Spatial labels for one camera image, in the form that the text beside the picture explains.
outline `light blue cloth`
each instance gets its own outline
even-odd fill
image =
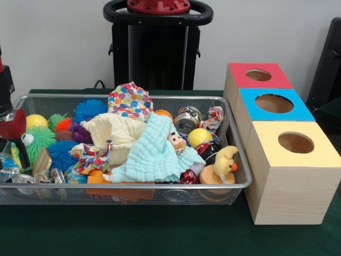
[[[190,147],[177,156],[167,140],[172,132],[177,134],[169,117],[151,113],[145,130],[128,154],[127,162],[112,169],[113,183],[177,181],[192,164],[205,164]]]

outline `red box top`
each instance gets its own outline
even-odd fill
[[[229,63],[238,88],[292,89],[277,63]]]

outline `wire mesh basket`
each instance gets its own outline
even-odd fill
[[[72,117],[76,106],[86,99],[107,103],[106,95],[28,94],[19,98],[14,106],[26,115],[40,114],[48,119],[55,113]],[[153,96],[154,110],[167,109],[176,115],[184,106],[195,106],[203,119],[210,107],[224,109],[224,121],[216,134],[224,147],[235,145],[239,152],[234,156],[238,170],[234,172],[236,184],[183,185],[183,184],[48,184],[0,183],[0,204],[9,205],[231,205],[242,188],[251,183],[251,172],[239,139],[230,106],[221,97]]]

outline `stacked wooden boxes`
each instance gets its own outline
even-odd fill
[[[341,158],[276,63],[230,63],[224,97],[246,151],[254,223],[320,224]]]

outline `orange spiky ball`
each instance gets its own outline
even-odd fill
[[[72,120],[70,117],[67,117],[63,120],[60,120],[55,126],[54,132],[58,131],[70,131]]]

